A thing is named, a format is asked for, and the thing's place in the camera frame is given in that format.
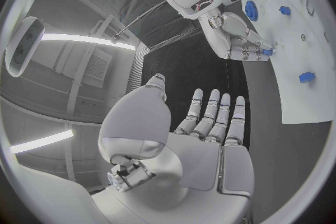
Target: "fluorescent light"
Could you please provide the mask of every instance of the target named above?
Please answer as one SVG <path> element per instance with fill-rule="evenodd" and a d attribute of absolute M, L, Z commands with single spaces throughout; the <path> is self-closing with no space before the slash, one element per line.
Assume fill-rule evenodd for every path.
<path fill-rule="evenodd" d="M 107 39 L 93 38 L 91 36 L 82 36 L 82 35 L 44 34 L 41 40 L 79 41 L 79 42 L 102 44 L 107 46 L 117 46 L 118 48 L 135 50 L 134 46 L 127 45 L 124 43 L 118 42 L 116 44 L 113 44 L 110 40 Z"/>
<path fill-rule="evenodd" d="M 67 130 L 62 133 L 54 134 L 53 136 L 47 136 L 41 139 L 37 139 L 31 142 L 18 144 L 16 146 L 11 146 L 10 149 L 13 154 L 27 151 L 27 150 L 33 150 L 34 148 L 46 146 L 48 144 L 52 144 L 64 139 L 67 139 L 69 137 L 73 137 L 72 130 Z"/>

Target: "blue knob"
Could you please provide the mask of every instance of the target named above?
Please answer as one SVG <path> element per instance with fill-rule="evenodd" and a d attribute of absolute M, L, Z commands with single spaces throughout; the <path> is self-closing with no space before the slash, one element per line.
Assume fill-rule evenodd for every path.
<path fill-rule="evenodd" d="M 273 55 L 273 49 L 264 49 L 263 54 L 266 54 L 268 56 L 272 56 Z"/>
<path fill-rule="evenodd" d="M 284 15 L 290 15 L 291 14 L 291 9 L 289 7 L 283 7 L 283 6 L 281 6 L 279 8 L 279 10 Z"/>
<path fill-rule="evenodd" d="M 307 83 L 312 81 L 315 78 L 315 74 L 312 72 L 307 72 L 299 75 L 299 79 L 301 83 Z"/>
<path fill-rule="evenodd" d="M 252 21 L 256 21 L 258 19 L 258 10 L 253 1 L 246 2 L 245 13 L 247 17 Z"/>

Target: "blue plastic piece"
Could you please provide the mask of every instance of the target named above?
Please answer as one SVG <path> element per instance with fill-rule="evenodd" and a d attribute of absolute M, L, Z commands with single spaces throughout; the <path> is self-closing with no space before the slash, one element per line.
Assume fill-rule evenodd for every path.
<path fill-rule="evenodd" d="M 252 21 L 256 21 L 258 19 L 258 10 L 253 1 L 246 2 L 245 13 L 247 17 Z"/>
<path fill-rule="evenodd" d="M 284 15 L 290 15 L 291 14 L 291 9 L 289 7 L 283 7 L 283 6 L 281 6 L 279 8 L 279 10 Z"/>
<path fill-rule="evenodd" d="M 273 55 L 273 49 L 264 49 L 263 54 L 266 54 L 268 56 L 272 56 Z"/>
<path fill-rule="evenodd" d="M 299 79 L 301 83 L 307 83 L 312 81 L 315 78 L 315 74 L 312 72 L 307 72 L 299 75 Z"/>

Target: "camera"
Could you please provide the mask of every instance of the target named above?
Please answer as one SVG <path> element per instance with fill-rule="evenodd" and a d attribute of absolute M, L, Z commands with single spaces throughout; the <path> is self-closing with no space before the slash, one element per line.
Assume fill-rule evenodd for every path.
<path fill-rule="evenodd" d="M 44 34 L 44 25 L 35 17 L 25 18 L 6 48 L 6 68 L 10 75 L 19 77 L 26 69 Z"/>

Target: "ceiling light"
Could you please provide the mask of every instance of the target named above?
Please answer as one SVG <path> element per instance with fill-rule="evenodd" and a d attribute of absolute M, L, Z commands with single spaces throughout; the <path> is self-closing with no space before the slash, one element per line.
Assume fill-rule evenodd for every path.
<path fill-rule="evenodd" d="M 124 43 L 113 44 L 110 40 L 102 38 L 93 38 L 90 36 L 82 35 L 67 35 L 67 34 L 44 34 L 41 40 L 64 40 L 64 41 L 79 41 L 79 42 L 88 42 L 95 44 L 102 44 L 107 46 L 116 46 L 118 48 L 135 50 L 134 46 L 127 45 Z"/>
<path fill-rule="evenodd" d="M 53 136 L 47 136 L 41 139 L 37 139 L 31 142 L 23 143 L 23 144 L 18 144 L 16 146 L 11 146 L 10 150 L 12 151 L 13 154 L 27 151 L 27 150 L 33 150 L 34 148 L 46 146 L 48 144 L 52 144 L 67 138 L 73 137 L 72 130 L 67 130 L 62 133 L 54 134 Z"/>

